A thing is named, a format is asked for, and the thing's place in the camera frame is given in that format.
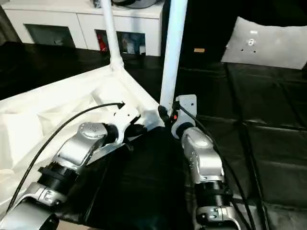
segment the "gray fabric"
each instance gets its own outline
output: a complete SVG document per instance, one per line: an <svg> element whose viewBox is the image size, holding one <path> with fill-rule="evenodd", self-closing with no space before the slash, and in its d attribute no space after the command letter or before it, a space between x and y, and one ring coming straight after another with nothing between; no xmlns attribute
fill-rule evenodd
<svg viewBox="0 0 307 230"><path fill-rule="evenodd" d="M20 39L3 8L0 6L0 46L8 41L20 42Z"/></svg>

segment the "robotic arm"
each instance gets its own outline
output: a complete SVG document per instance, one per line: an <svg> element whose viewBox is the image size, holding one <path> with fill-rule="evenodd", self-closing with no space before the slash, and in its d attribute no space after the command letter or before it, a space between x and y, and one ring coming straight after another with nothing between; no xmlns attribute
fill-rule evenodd
<svg viewBox="0 0 307 230"><path fill-rule="evenodd" d="M193 116L197 113L196 102L195 95L176 98L176 103ZM171 130L173 136L181 140L189 161L197 201L197 229L241 230L237 213L230 205L232 194L225 182L222 160L213 148L213 141L195 127L195 121L184 111L178 109L175 113L177 119Z"/></svg>
<svg viewBox="0 0 307 230"><path fill-rule="evenodd" d="M180 96L176 100L193 116L196 115L195 95ZM122 144L125 130L138 115L135 108L125 105L109 124L81 124L77 133L58 150L52 162L39 169L41 177L30 184L8 211L0 222L0 230L57 229L59 220L54 215L54 209L65 203L76 178L93 153L105 145ZM182 110L177 110L172 134L181 140L189 161L197 201L196 229L241 230L236 211L230 205L232 194L225 182L222 160L213 148L213 141L195 127L195 121Z"/></svg>
<svg viewBox="0 0 307 230"><path fill-rule="evenodd" d="M37 182L25 193L0 221L0 230L55 230L59 220L54 209L65 203L76 178L93 153L105 145L120 145L128 126L139 116L131 106L123 106L109 124L86 122L68 139L53 157Z"/></svg>

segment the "black fabric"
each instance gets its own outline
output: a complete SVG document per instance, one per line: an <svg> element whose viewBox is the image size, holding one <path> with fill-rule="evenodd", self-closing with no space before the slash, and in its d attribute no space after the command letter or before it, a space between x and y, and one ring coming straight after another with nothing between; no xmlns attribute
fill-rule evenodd
<svg viewBox="0 0 307 230"><path fill-rule="evenodd" d="M109 63L98 51L61 47L6 43L0 53L1 99ZM159 101L160 58L125 55L124 62ZM223 63L178 72L176 95L197 95L198 119L234 168L258 230L306 229L306 76L303 70ZM106 230L190 229L195 199L180 144L157 128L132 145L132 153L122 147L88 166L58 215Z"/></svg>

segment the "white shelf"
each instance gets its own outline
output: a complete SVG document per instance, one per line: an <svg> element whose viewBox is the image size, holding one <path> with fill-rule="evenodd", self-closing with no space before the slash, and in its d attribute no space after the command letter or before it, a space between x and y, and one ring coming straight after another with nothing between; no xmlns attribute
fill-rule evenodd
<svg viewBox="0 0 307 230"><path fill-rule="evenodd" d="M114 16L159 19L163 2L146 9L127 9L113 6ZM12 0L2 5L5 10L73 12L84 14L100 14L103 10L93 6L90 0Z"/></svg>

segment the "glass cabinet door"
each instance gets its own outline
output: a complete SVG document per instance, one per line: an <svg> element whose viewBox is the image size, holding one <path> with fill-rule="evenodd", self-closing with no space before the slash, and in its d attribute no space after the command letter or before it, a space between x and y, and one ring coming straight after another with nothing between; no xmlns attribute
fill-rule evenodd
<svg viewBox="0 0 307 230"><path fill-rule="evenodd" d="M105 30L95 30L101 51L109 50ZM146 54L145 34L117 31L119 50L124 54Z"/></svg>
<svg viewBox="0 0 307 230"><path fill-rule="evenodd" d="M67 26L25 24L25 27L36 44L75 48Z"/></svg>

